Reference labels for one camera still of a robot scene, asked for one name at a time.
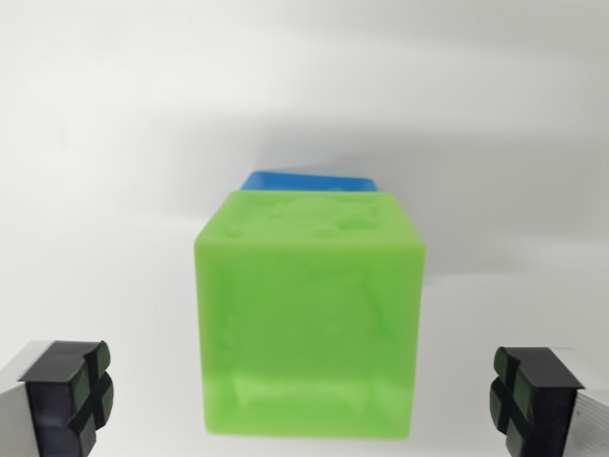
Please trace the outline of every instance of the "cube front face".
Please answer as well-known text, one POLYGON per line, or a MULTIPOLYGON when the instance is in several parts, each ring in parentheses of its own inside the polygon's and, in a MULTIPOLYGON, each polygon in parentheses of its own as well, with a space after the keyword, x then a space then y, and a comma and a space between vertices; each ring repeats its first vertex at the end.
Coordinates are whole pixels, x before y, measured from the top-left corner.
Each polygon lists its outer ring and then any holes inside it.
POLYGON ((195 255, 209 430, 407 435, 424 245, 391 195, 234 192, 195 255))

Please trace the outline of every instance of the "blue block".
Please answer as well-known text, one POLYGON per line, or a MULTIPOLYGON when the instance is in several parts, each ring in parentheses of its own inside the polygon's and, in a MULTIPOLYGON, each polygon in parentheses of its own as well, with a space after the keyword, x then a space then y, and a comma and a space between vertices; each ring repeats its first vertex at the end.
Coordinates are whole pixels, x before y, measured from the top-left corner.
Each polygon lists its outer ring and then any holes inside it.
POLYGON ((375 192, 379 190, 371 179, 312 174, 254 171, 241 190, 327 190, 345 192, 375 192))

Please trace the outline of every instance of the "cube top face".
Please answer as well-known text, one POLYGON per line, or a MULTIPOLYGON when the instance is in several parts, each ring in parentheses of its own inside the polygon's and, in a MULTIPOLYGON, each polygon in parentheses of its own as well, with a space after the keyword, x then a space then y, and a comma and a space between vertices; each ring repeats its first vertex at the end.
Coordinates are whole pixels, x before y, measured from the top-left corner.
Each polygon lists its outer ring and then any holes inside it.
POLYGON ((374 181, 366 178, 254 171, 244 182, 241 190, 326 190, 349 192, 375 191, 378 189, 374 181))
POLYGON ((424 245, 391 195, 237 191, 195 258, 210 431, 407 435, 424 245))
POLYGON ((223 241, 422 246, 395 197, 380 192, 235 191, 198 238, 223 241))

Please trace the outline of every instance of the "translucent green cube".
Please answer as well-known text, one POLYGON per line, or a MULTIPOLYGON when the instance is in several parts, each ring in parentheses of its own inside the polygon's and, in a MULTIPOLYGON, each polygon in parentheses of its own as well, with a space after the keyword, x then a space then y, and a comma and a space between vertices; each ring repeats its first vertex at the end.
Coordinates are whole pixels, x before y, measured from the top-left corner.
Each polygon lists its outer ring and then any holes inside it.
POLYGON ((388 193, 231 193, 195 244, 207 429, 405 437, 424 253, 388 193))

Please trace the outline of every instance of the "black gripper pad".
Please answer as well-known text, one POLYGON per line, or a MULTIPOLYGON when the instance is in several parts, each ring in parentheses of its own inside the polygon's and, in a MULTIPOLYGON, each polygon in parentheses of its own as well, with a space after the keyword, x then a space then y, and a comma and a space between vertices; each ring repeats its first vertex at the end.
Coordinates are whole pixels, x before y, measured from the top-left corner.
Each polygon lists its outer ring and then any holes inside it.
POLYGON ((561 457, 578 379, 549 348, 499 348, 490 409, 513 457, 561 457))
POLYGON ((24 374, 40 457, 87 457, 112 410, 108 345, 54 342, 24 374))

